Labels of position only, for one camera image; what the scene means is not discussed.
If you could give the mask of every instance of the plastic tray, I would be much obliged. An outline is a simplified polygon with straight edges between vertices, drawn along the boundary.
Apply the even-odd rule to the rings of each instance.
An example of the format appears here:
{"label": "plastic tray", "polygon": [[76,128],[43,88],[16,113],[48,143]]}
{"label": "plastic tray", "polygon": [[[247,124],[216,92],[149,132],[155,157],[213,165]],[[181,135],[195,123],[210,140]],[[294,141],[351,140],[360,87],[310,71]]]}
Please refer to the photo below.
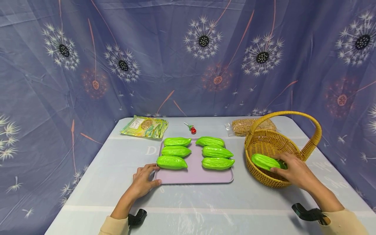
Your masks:
{"label": "plastic tray", "polygon": [[[161,179],[162,184],[177,184],[177,183],[230,183],[234,179],[234,174],[232,168],[218,171],[205,169],[201,165],[203,159],[202,147],[196,145],[197,139],[192,139],[189,148],[192,153],[184,158],[188,165],[187,169],[182,170],[169,170],[161,168],[155,173],[155,179]],[[162,148],[164,147],[163,142],[159,151],[159,156],[161,155]]]}

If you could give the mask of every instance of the person's right hand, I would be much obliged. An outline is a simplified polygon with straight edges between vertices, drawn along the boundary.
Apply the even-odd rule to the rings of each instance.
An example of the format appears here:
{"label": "person's right hand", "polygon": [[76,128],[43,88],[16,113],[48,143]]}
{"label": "person's right hand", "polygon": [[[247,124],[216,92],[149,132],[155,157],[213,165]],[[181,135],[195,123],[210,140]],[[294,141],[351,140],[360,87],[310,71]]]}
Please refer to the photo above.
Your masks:
{"label": "person's right hand", "polygon": [[273,167],[270,171],[284,177],[293,185],[296,185],[307,192],[310,192],[318,185],[321,185],[321,182],[316,178],[307,165],[296,156],[290,153],[281,153],[272,156],[272,158],[284,161],[287,164],[287,170]]}
{"label": "person's right hand", "polygon": [[157,164],[147,164],[144,167],[139,167],[137,173],[133,175],[133,183],[130,185],[125,194],[128,194],[134,199],[145,196],[152,188],[161,185],[162,180],[157,179],[149,181],[149,176],[152,171],[158,171]]}

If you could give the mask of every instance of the toy bitter melon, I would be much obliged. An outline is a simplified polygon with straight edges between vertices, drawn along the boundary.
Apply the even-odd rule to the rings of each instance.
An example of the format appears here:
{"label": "toy bitter melon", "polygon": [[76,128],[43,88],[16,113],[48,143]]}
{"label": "toy bitter melon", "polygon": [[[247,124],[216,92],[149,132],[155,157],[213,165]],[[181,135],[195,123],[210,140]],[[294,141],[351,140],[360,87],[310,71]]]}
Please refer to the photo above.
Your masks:
{"label": "toy bitter melon", "polygon": [[234,164],[235,160],[227,158],[204,158],[202,159],[202,166],[206,169],[225,170]]}
{"label": "toy bitter melon", "polygon": [[196,144],[201,146],[218,146],[224,147],[224,141],[220,138],[210,137],[210,136],[203,136],[196,140]]}
{"label": "toy bitter melon", "polygon": [[179,170],[182,168],[188,168],[184,159],[176,156],[160,156],[157,159],[157,165],[161,168]]}
{"label": "toy bitter melon", "polygon": [[187,147],[176,145],[176,146],[166,146],[162,149],[162,155],[168,156],[177,156],[177,157],[185,157],[190,154],[192,151]]}
{"label": "toy bitter melon", "polygon": [[205,146],[202,149],[202,155],[207,158],[230,158],[234,154],[222,147]]}
{"label": "toy bitter melon", "polygon": [[284,162],[259,153],[253,154],[251,160],[256,166],[268,171],[270,171],[272,167],[287,169],[287,166],[284,164]]}
{"label": "toy bitter melon", "polygon": [[183,138],[183,137],[175,137],[175,138],[166,138],[163,141],[163,144],[165,146],[175,146],[175,145],[181,145],[181,146],[188,146],[191,143],[191,138]]}

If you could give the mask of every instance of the sleeve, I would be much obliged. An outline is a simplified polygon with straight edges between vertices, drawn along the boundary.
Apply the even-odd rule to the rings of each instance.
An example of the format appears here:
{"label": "sleeve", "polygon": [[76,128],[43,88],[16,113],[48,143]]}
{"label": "sleeve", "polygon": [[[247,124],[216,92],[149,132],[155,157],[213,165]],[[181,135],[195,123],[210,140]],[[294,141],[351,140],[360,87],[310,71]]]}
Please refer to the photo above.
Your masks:
{"label": "sleeve", "polygon": [[347,209],[337,212],[323,212],[323,214],[330,220],[329,225],[320,224],[324,235],[368,235],[367,230],[356,215]]}
{"label": "sleeve", "polygon": [[98,235],[128,235],[128,218],[117,220],[107,216]]}

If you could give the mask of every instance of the light blue tablecloth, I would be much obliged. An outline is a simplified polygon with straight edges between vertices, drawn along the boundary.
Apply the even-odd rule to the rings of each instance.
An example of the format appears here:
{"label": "light blue tablecloth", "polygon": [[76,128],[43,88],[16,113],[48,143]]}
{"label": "light blue tablecloth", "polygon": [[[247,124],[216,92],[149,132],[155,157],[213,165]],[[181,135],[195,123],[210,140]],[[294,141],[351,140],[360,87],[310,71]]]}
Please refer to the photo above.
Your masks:
{"label": "light blue tablecloth", "polygon": [[[193,124],[195,138],[224,139],[236,159],[234,181],[229,184],[163,185],[138,200],[132,208],[147,211],[144,224],[131,234],[221,235],[221,234],[320,234],[316,222],[300,220],[291,206],[300,202],[307,209],[317,207],[304,191],[290,186],[271,189],[257,182],[245,166],[245,137],[228,136],[225,124],[246,117],[165,118],[167,137],[192,137],[183,124]],[[153,163],[162,140],[120,135],[132,118],[118,122],[91,163],[76,189],[47,231],[56,234],[97,234],[121,195],[132,182],[137,167]],[[274,117],[279,132],[301,149],[308,137],[287,117]],[[349,210],[354,211],[368,231],[376,231],[376,214],[338,171],[316,149],[307,160],[316,176],[330,188]]]}

